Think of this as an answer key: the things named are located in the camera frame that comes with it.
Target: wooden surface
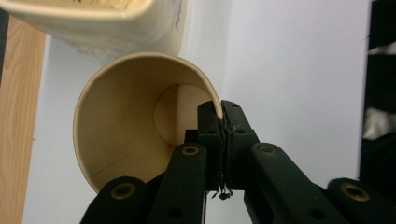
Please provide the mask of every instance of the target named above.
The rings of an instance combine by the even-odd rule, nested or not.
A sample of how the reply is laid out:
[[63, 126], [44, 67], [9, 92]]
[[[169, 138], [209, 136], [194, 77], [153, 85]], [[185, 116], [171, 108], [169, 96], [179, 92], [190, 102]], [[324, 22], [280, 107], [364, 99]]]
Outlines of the wooden surface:
[[21, 223], [45, 34], [10, 18], [0, 88], [0, 223]]

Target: cup rim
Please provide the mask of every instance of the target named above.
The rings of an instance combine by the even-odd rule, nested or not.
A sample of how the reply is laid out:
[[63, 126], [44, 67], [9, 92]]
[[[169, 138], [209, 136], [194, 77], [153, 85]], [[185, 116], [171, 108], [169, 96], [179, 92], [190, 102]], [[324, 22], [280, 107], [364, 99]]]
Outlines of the cup rim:
[[160, 52], [137, 52], [137, 53], [131, 53], [131, 54], [127, 54], [124, 55], [122, 57], [119, 57], [118, 59], [108, 63], [107, 65], [105, 65], [104, 67], [102, 67], [101, 69], [99, 69], [87, 82], [87, 84], [85, 85], [85, 87], [83, 88], [80, 96], [78, 97], [78, 102], [76, 105], [76, 109], [75, 109], [75, 114], [74, 114], [74, 119], [73, 119], [73, 144], [74, 144], [74, 149], [75, 149], [75, 153], [76, 153], [76, 157], [78, 160], [78, 165], [85, 177], [85, 179], [88, 181], [88, 183], [91, 185], [91, 187], [98, 192], [99, 188], [96, 186], [95, 183], [92, 182], [92, 180], [90, 180], [90, 177], [87, 176], [88, 174], [88, 170], [83, 164], [83, 159], [81, 158], [80, 155], [80, 151], [81, 148], [78, 146], [78, 142], [79, 142], [79, 136], [77, 134], [78, 131], [78, 120], [79, 120], [79, 116], [80, 116], [80, 103], [82, 102], [82, 99], [85, 98], [85, 96], [88, 94], [89, 89], [91, 88], [91, 86], [96, 82], [96, 80], [98, 78], [100, 78], [101, 76], [103, 76], [104, 74], [106, 74], [107, 71], [109, 71], [110, 69], [112, 69], [114, 66], [129, 61], [129, 60], [133, 60], [133, 59], [142, 59], [142, 58], [152, 58], [152, 59], [166, 59], [166, 60], [170, 60], [173, 62], [177, 62], [180, 63], [182, 65], [185, 65], [187, 67], [189, 67], [191, 70], [193, 70], [198, 78], [201, 79], [201, 81], [206, 85], [207, 90], [208, 90], [208, 94], [211, 96], [214, 107], [215, 107], [215, 111], [217, 116], [220, 119], [223, 119], [223, 111], [221, 108], [221, 103], [219, 100], [219, 97], [212, 85], [212, 83], [209, 81], [208, 77], [204, 74], [204, 72], [199, 69], [196, 65], [194, 65], [193, 63], [190, 63], [182, 58], [179, 58], [177, 56], [173, 56], [173, 55], [167, 55], [167, 54], [163, 54]]

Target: screw hole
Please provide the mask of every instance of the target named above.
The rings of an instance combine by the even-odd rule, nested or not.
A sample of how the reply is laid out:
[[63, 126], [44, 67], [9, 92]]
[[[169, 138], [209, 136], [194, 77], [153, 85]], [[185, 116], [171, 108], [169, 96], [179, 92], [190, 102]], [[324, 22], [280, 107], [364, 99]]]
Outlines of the screw hole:
[[238, 130], [235, 130], [235, 132], [241, 134], [241, 133], [244, 133], [245, 131], [238, 129]]
[[276, 154], [276, 150], [273, 147], [261, 146], [259, 147], [259, 150], [267, 156], [272, 156]]
[[111, 190], [111, 197], [117, 200], [124, 200], [134, 194], [135, 186], [131, 183], [118, 184]]
[[308, 208], [308, 214], [316, 220], [323, 220], [325, 218], [324, 213], [316, 207]]
[[199, 148], [198, 147], [185, 147], [181, 150], [181, 152], [186, 156], [193, 156], [198, 154]]
[[353, 184], [344, 183], [341, 185], [341, 191], [343, 191], [347, 197], [358, 202], [367, 202], [370, 200], [370, 195], [364, 189]]
[[168, 210], [168, 217], [179, 218], [183, 216], [183, 212], [179, 207], [172, 207]]

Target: metal screw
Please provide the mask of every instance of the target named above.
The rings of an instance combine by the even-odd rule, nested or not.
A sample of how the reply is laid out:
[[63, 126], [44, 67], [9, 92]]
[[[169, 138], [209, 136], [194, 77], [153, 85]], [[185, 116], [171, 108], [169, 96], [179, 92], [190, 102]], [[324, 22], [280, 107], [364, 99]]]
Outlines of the metal screw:
[[260, 146], [259, 150], [267, 156], [273, 156], [276, 154], [276, 149], [274, 149], [273, 147], [269, 147], [269, 146]]

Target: paper cup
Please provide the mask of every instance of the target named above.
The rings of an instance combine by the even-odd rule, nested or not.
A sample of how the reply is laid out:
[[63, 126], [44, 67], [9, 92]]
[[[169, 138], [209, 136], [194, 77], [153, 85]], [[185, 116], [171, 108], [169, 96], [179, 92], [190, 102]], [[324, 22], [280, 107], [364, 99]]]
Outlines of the paper cup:
[[192, 63], [161, 53], [124, 56], [99, 70], [78, 99], [74, 145], [95, 191], [123, 176], [144, 182], [164, 172], [186, 130], [197, 129], [197, 106], [219, 97]]

